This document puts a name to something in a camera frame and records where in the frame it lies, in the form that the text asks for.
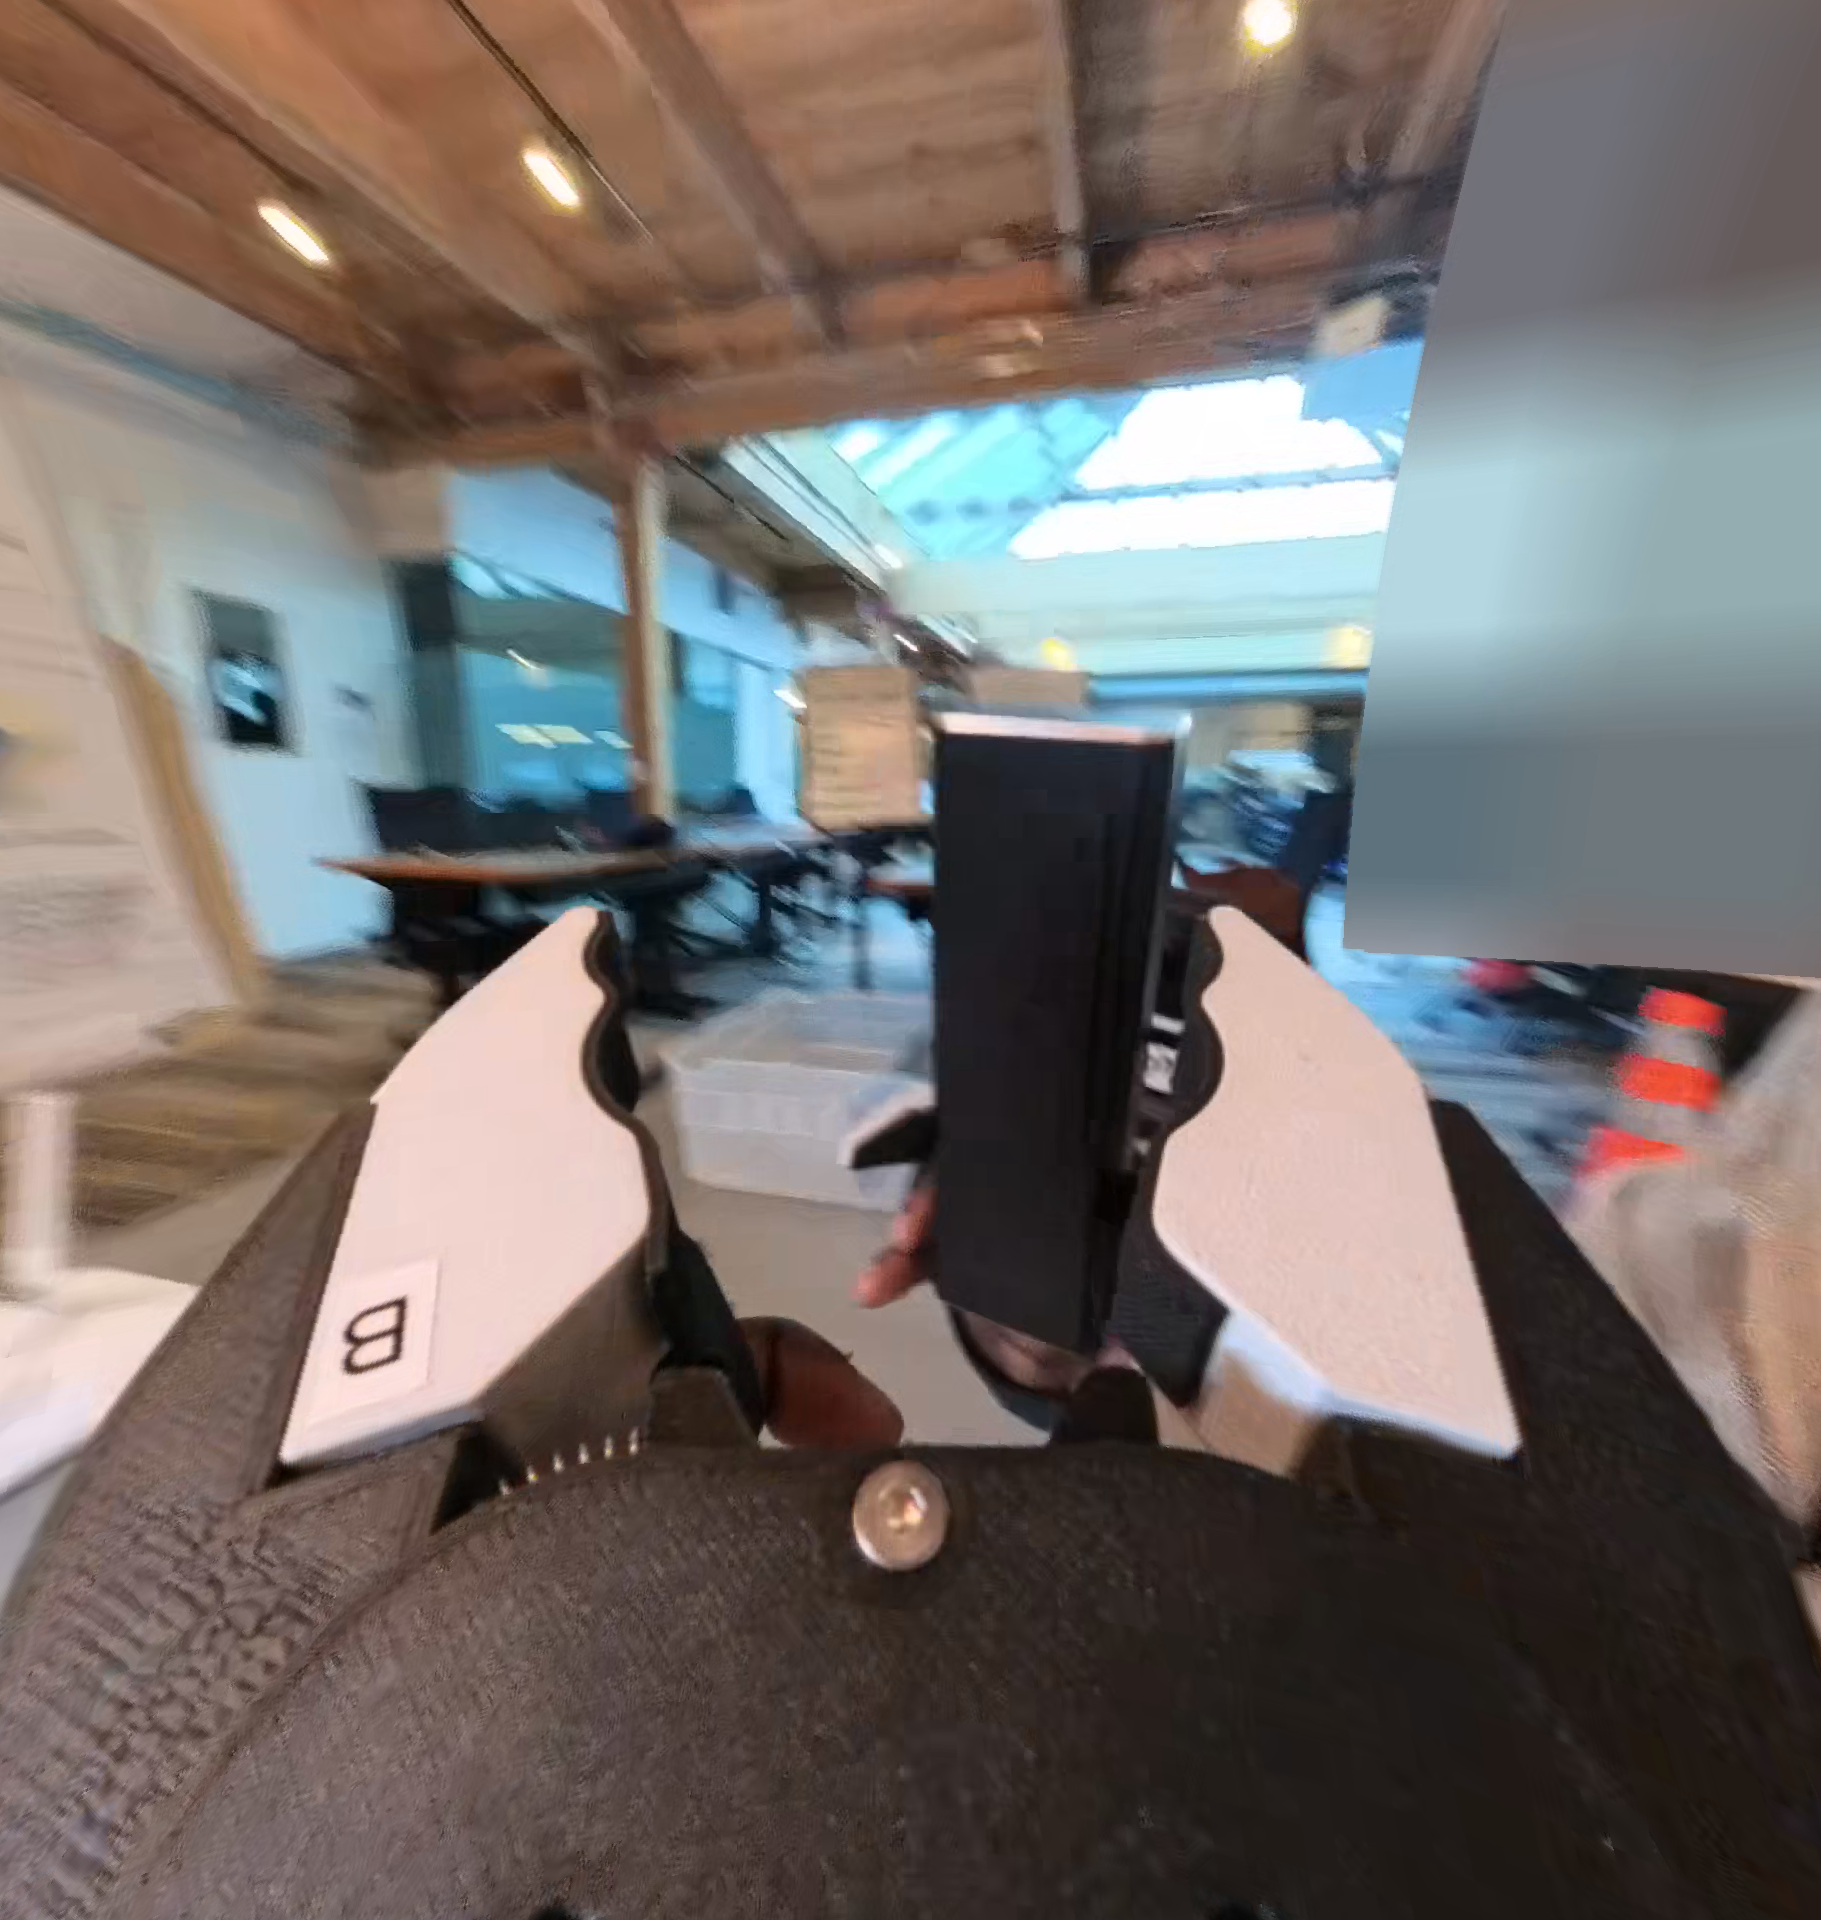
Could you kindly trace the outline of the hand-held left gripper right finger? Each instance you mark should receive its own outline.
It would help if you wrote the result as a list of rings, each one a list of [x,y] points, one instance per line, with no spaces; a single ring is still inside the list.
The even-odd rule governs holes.
[[[1153,1182],[1157,1251],[1224,1310],[1183,1422],[1290,1476],[1335,1424],[1486,1462],[1521,1428],[1419,1074],[1253,919],[1208,916],[1215,1085]]]

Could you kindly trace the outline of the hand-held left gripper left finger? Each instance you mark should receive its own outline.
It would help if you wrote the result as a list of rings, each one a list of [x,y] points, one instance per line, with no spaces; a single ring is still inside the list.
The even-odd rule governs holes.
[[[452,1430],[515,1470],[760,1439],[757,1361],[634,1115],[619,960],[601,912],[565,912],[372,1093],[281,1468]]]

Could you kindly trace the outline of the clear plastic bin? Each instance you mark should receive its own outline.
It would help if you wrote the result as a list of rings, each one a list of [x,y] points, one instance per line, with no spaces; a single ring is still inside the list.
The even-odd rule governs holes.
[[[683,1172],[702,1187],[894,1214],[904,1167],[844,1142],[929,1076],[929,998],[774,991],[663,1047]]]

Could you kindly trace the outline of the black usb hub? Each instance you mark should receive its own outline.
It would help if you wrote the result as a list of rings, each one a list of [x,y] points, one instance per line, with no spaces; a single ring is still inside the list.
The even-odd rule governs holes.
[[[1078,1357],[1115,1303],[1186,736],[1170,712],[937,718],[931,1276]]]

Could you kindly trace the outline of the person's right forearm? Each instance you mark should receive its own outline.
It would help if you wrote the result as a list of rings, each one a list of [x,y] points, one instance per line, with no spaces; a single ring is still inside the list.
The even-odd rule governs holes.
[[[1568,1229],[1821,1567],[1821,984],[1681,1160],[1584,1182]]]

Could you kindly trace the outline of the person's right hand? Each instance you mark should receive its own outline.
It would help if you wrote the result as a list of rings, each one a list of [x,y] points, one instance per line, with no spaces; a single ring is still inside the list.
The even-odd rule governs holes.
[[[937,1097],[929,1085],[898,1096],[844,1142],[850,1162],[912,1167],[892,1237],[854,1284],[864,1310],[898,1306],[934,1284]],[[1146,1378],[1126,1350],[1094,1357],[1055,1349],[959,1307],[947,1310],[952,1338],[971,1373],[1007,1413],[1049,1439],[1093,1430],[1100,1414],[1121,1419],[1146,1408],[1130,1382]],[[833,1341],[790,1318],[741,1318],[759,1382],[762,1430],[789,1449],[881,1452],[904,1439],[898,1403]]]

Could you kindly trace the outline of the wooden top desk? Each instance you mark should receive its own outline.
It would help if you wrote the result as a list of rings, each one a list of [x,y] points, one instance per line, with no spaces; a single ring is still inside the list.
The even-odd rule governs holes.
[[[668,960],[674,906],[699,897],[723,858],[696,844],[622,852],[379,854],[323,858],[323,873],[372,884],[388,897],[389,947],[435,989],[438,1012],[501,969],[536,935],[536,912],[606,912],[631,960],[645,1012],[693,1010]]]

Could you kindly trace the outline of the orange traffic cone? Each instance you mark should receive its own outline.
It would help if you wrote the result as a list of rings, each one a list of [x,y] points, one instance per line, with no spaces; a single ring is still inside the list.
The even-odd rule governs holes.
[[[1724,1088],[1726,1014],[1703,984],[1665,978],[1643,991],[1572,1177],[1588,1194],[1622,1172],[1688,1162]]]

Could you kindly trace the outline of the door with dark window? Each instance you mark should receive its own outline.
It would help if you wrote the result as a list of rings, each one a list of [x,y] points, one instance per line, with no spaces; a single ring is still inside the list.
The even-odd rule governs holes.
[[[192,589],[217,740],[232,750],[295,754],[295,707],[275,612]]]

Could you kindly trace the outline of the handwritten whiteboard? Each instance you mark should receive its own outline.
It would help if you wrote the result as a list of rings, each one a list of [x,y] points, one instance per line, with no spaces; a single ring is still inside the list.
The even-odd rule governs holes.
[[[801,818],[828,833],[928,818],[921,681],[904,666],[810,666],[799,679]]]

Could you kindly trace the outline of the instruction poster board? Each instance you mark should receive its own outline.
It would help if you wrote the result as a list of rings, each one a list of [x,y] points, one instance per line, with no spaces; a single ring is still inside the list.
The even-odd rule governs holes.
[[[234,1004],[0,389],[0,1096]]]

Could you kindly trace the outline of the wooden support post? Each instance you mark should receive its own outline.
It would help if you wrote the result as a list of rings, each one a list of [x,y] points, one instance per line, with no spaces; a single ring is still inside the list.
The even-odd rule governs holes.
[[[651,453],[631,456],[614,499],[623,577],[623,729],[639,815],[678,813],[674,647],[663,617],[665,477]]]

